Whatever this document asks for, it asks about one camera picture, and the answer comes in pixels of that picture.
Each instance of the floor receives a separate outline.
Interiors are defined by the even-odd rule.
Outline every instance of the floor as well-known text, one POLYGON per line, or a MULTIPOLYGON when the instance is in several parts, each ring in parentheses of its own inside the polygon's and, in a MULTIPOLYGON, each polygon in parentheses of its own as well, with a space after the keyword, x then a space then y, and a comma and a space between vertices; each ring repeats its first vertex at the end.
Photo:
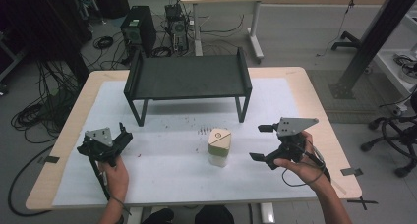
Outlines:
MULTIPOLYGON (((146 5, 149 1, 155 1, 149 5, 152 8, 153 20, 156 24, 162 21, 158 20, 161 19, 159 12, 163 12, 163 5, 169 2, 169 0, 166 2, 163 0, 129 1, 131 5, 146 5)), ((203 49, 205 54, 228 54, 229 52, 234 53, 236 46, 243 46, 248 66, 253 68, 301 66, 308 70, 344 70, 349 65, 355 50, 330 51, 327 46, 328 43, 337 39, 345 10, 345 6, 263 5, 258 26, 258 38, 266 57, 260 64, 253 56, 253 50, 247 37, 246 28, 250 26, 252 18, 250 15, 244 17, 242 28, 229 33, 233 33, 231 36, 203 35, 203 49)), ((346 15, 342 29, 361 36, 378 10, 377 6, 355 6, 346 15)), ((201 22, 206 21, 202 26, 206 30, 231 29, 239 25, 241 17, 204 17, 201 19, 201 22)), ((107 21, 106 25, 92 24, 93 38, 115 34, 119 31, 120 22, 120 20, 113 20, 107 21)), ((391 38, 387 45, 395 47, 415 41, 415 37, 411 38, 405 33, 406 31, 400 27, 395 38, 391 38)), ((116 48, 117 45, 114 44, 100 58, 99 62, 117 59, 118 56, 121 56, 123 44, 114 55, 116 48)), ((82 49, 82 54, 85 56, 86 63, 92 63, 99 56, 99 51, 93 49, 91 43, 87 43, 82 49)), ((102 68, 109 69, 110 66, 103 64, 102 68)), ((90 69, 100 69, 100 67, 94 64, 90 69)), ((374 71, 378 72, 378 67, 374 67, 374 71)), ((10 92, 0 97, 0 118, 3 122, 0 141, 3 153, 0 163, 0 174, 3 176, 0 188, 0 223, 94 223, 102 212, 101 208, 54 210, 33 217, 15 215, 8 208, 8 192, 15 176, 34 156, 53 144, 53 141, 40 144, 27 142, 24 132, 15 130, 9 123, 15 114, 39 97, 38 75, 36 65, 30 58, 27 58, 3 81, 10 92)), ((388 80, 383 81, 386 82, 379 82, 376 85, 380 86, 378 90, 384 98, 397 99, 401 97, 395 90, 388 90, 393 88, 388 80)), ((344 200, 343 204, 353 223, 417 223, 417 212, 415 211, 417 208, 417 171, 413 171, 406 178, 397 178, 392 172, 395 168, 405 165, 407 159, 383 142, 368 153, 359 149, 360 144, 378 137, 381 134, 380 130, 370 131, 366 124, 332 124, 332 126, 351 167, 361 169, 364 173, 357 177, 363 191, 363 199, 366 202, 376 202, 363 205, 344 200)), ((35 126, 27 131, 27 138, 42 141, 50 139, 50 136, 43 127, 35 126)), ((42 168, 42 164, 38 161, 38 159, 34 160, 17 180, 14 187, 13 205, 19 212, 32 213, 32 211, 26 210, 25 202, 42 168)), ((259 206, 255 203, 251 206, 253 222, 250 220, 247 204, 227 205, 236 223, 262 223, 259 206)), ((172 208, 175 211, 174 223, 188 224, 194 223, 194 215, 201 207, 176 206, 172 208)), ((276 223, 324 223, 319 203, 314 200, 276 202, 273 204, 273 208, 276 223)))

